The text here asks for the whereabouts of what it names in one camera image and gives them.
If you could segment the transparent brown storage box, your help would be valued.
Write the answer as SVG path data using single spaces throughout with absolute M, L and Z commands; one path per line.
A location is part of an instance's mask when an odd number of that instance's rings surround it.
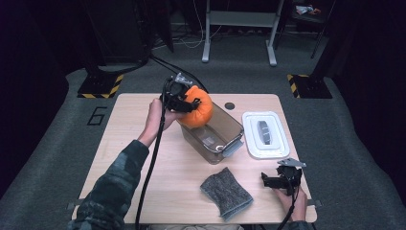
M 242 145 L 242 124 L 214 104 L 211 120 L 201 127 L 181 125 L 186 141 L 210 164 L 233 155 Z

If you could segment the grey knitted cloth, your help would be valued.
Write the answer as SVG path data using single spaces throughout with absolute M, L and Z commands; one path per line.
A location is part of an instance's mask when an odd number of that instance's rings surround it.
M 200 185 L 200 190 L 217 206 L 224 221 L 229 221 L 254 201 L 228 168 L 210 175 Z

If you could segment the black base with hazard stripes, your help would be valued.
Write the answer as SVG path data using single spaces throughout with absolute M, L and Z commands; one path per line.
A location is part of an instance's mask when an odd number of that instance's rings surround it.
M 98 77 L 88 75 L 78 90 L 77 97 L 85 99 L 109 99 L 117 93 L 123 75 L 102 74 Z
M 308 75 L 287 75 L 292 94 L 297 99 L 331 99 L 325 82 Z

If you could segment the white lid with grey handle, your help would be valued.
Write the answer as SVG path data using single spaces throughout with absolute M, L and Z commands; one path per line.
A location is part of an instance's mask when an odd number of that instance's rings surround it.
M 245 141 L 256 159 L 280 159 L 290 152 L 282 122 L 273 111 L 248 111 L 242 115 Z

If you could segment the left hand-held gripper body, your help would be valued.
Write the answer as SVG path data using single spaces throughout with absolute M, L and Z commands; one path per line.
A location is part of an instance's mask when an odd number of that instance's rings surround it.
M 187 98 L 186 92 L 191 88 L 192 81 L 187 80 L 181 73 L 170 77 L 164 83 L 161 101 L 168 110 L 182 112 L 182 102 Z

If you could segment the person's left hand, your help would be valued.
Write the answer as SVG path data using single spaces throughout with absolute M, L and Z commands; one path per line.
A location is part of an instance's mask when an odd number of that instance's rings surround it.
M 185 117 L 185 113 L 163 110 L 162 102 L 159 99 L 153 99 L 149 104 L 146 124 L 144 130 L 138 137 L 138 141 L 149 147 L 156 139 L 161 125 L 161 117 L 164 117 L 165 123 L 163 129 L 167 129 L 175 120 Z

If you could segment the white metal stand frame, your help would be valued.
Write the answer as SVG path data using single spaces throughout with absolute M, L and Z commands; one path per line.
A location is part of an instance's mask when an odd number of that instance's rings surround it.
M 212 26 L 241 26 L 260 27 L 271 29 L 269 39 L 265 41 L 268 61 L 272 67 L 277 66 L 274 50 L 274 40 L 282 15 L 284 0 L 278 0 L 275 12 L 249 12 L 249 11 L 215 11 L 211 9 L 211 0 L 206 2 L 206 31 L 202 61 L 207 63 L 211 51 L 211 27 Z

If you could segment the small colourful object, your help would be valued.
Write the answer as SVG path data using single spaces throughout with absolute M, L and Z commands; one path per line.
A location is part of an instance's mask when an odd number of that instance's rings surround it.
M 298 15 L 309 13 L 312 15 L 319 14 L 321 11 L 319 9 L 313 8 L 311 5 L 308 6 L 296 6 L 295 11 Z

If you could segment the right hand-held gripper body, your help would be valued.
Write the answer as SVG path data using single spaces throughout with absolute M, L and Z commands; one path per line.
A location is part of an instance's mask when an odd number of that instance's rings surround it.
M 306 163 L 293 158 L 286 158 L 280 160 L 278 164 L 277 172 L 283 180 L 282 188 L 286 189 L 287 194 L 291 196 L 301 184 L 302 168 L 306 166 Z

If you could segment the dark side table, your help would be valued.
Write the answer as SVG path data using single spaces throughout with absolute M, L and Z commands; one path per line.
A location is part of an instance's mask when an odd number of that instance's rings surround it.
M 306 25 L 313 28 L 317 33 L 316 44 L 311 54 L 311 58 L 315 57 L 317 49 L 319 48 L 322 36 L 327 27 L 327 23 L 333 12 L 337 0 L 284 0 L 281 13 L 281 25 L 280 31 L 275 39 L 274 48 L 277 49 L 282 40 L 282 35 L 285 31 L 286 23 L 288 21 L 293 21 L 298 24 Z M 313 8 L 319 9 L 321 12 L 319 14 L 309 14 L 305 13 L 298 15 L 295 11 L 296 6 L 308 6 L 311 5 Z

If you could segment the orange plush toy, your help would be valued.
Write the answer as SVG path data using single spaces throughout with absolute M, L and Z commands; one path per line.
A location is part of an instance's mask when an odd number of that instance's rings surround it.
M 186 92 L 186 96 L 185 101 L 187 103 L 192 103 L 195 99 L 199 99 L 200 103 L 196 110 L 187 113 L 179 119 L 179 122 L 187 127 L 203 127 L 213 117 L 214 106 L 211 97 L 206 91 L 196 85 Z

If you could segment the person's right hand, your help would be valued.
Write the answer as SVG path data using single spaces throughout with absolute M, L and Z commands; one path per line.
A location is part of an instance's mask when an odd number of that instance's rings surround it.
M 295 195 L 286 195 L 282 190 L 274 189 L 273 192 L 282 203 L 285 212 L 288 212 L 292 205 L 292 198 L 295 198 L 294 209 L 291 214 L 291 221 L 305 221 L 307 210 L 307 194 L 299 187 Z

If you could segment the dark curtain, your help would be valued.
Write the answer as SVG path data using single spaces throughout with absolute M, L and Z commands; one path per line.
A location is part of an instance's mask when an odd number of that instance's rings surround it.
M 28 161 L 79 68 L 58 0 L 0 0 L 0 197 Z
M 332 75 L 356 134 L 406 207 L 406 0 L 338 0 L 315 71 Z

